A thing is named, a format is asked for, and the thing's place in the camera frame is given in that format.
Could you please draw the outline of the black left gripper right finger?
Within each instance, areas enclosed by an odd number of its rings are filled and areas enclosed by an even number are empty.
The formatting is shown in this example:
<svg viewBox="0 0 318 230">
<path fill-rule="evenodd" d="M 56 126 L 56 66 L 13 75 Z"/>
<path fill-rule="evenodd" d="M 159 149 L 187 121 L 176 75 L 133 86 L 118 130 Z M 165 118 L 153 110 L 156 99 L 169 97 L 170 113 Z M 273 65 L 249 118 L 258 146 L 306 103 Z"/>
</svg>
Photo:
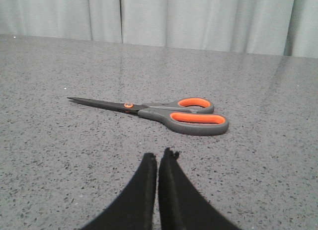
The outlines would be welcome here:
<svg viewBox="0 0 318 230">
<path fill-rule="evenodd" d="M 177 163 L 179 152 L 165 149 L 159 167 L 159 212 L 163 230 L 237 230 L 196 190 Z"/>
</svg>

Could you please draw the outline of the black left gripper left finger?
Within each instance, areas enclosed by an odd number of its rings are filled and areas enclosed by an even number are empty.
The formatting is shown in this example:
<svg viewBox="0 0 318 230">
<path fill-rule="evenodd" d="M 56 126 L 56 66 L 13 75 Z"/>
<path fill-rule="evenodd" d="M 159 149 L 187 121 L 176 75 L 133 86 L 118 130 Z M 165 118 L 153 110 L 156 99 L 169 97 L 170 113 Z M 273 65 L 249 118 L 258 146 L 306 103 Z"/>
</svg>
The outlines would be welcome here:
<svg viewBox="0 0 318 230">
<path fill-rule="evenodd" d="M 151 230 L 157 184 L 157 161 L 146 153 L 121 194 L 84 230 Z"/>
</svg>

